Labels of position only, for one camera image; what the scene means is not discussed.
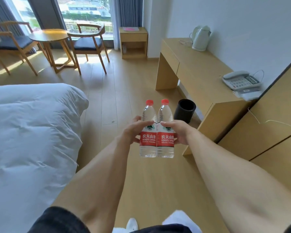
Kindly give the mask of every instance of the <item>pink notepad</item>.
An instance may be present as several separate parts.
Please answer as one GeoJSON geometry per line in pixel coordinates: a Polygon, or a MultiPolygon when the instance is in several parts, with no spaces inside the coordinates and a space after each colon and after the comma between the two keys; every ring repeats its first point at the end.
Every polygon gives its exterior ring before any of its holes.
{"type": "Polygon", "coordinates": [[[138,27],[123,27],[124,31],[139,31],[138,27]]]}

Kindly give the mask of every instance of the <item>bed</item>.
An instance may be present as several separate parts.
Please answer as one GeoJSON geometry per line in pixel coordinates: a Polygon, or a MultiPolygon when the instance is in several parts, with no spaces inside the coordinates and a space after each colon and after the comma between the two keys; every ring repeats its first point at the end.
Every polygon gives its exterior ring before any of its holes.
{"type": "Polygon", "coordinates": [[[63,83],[0,86],[0,233],[27,232],[71,180],[87,107],[63,83]]]}

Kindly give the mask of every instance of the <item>white shoe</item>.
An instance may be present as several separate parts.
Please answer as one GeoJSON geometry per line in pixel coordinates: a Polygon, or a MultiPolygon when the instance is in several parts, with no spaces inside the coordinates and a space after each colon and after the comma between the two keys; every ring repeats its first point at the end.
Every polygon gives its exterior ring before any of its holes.
{"type": "Polygon", "coordinates": [[[126,225],[126,229],[130,230],[130,232],[139,230],[136,219],[134,218],[129,219],[126,225]]]}

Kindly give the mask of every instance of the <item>wooden chair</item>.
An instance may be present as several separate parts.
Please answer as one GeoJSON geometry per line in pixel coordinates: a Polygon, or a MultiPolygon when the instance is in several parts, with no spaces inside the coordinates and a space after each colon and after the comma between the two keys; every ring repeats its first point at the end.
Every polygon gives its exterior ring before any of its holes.
{"type": "Polygon", "coordinates": [[[88,54],[98,55],[101,61],[102,67],[104,68],[105,74],[107,74],[104,62],[102,61],[101,54],[100,54],[102,49],[104,49],[108,58],[108,62],[110,62],[107,49],[104,44],[104,39],[102,38],[102,35],[105,33],[105,25],[102,25],[102,26],[94,25],[94,24],[77,24],[77,25],[80,31],[79,34],[78,33],[67,33],[67,34],[69,36],[71,48],[72,48],[80,75],[81,75],[81,70],[80,70],[78,59],[77,59],[77,54],[82,54],[82,55],[85,54],[87,61],[88,61],[88,56],[87,56],[88,54]],[[98,28],[98,33],[82,34],[81,26],[96,27],[98,28]],[[71,37],[78,37],[79,39],[73,43],[71,37]]]}
{"type": "MultiPolygon", "coordinates": [[[[26,56],[26,53],[31,51],[31,49],[35,45],[38,45],[39,49],[43,52],[43,54],[45,55],[46,58],[47,58],[47,55],[39,42],[35,42],[35,41],[31,40],[28,36],[13,36],[12,32],[9,31],[9,26],[13,25],[13,24],[27,25],[30,32],[33,33],[29,23],[27,23],[27,22],[7,21],[7,22],[0,23],[0,27],[5,29],[5,32],[0,31],[0,36],[6,37],[5,39],[0,41],[0,57],[4,53],[18,55],[23,63],[24,63],[23,59],[25,59],[27,61],[28,65],[30,66],[30,68],[32,69],[34,74],[36,76],[38,76],[37,72],[35,71],[35,69],[31,65],[31,63],[29,62],[29,60],[26,56]]],[[[8,75],[11,75],[10,71],[4,65],[4,63],[1,59],[0,59],[0,64],[4,67],[4,69],[6,70],[8,75]]]]}

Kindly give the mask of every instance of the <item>drawer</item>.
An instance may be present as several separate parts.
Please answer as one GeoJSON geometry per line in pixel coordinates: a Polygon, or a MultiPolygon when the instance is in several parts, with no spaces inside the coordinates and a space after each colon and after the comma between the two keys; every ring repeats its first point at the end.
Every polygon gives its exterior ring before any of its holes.
{"type": "Polygon", "coordinates": [[[142,33],[121,34],[121,42],[146,42],[147,39],[148,35],[142,33]]]}
{"type": "Polygon", "coordinates": [[[177,74],[179,61],[164,41],[162,41],[161,53],[165,57],[174,73],[177,74]]]}
{"type": "Polygon", "coordinates": [[[205,116],[210,109],[212,102],[205,94],[202,86],[199,86],[198,82],[194,79],[194,76],[183,64],[180,64],[178,67],[177,77],[192,97],[196,106],[202,111],[203,116],[205,116]]]}

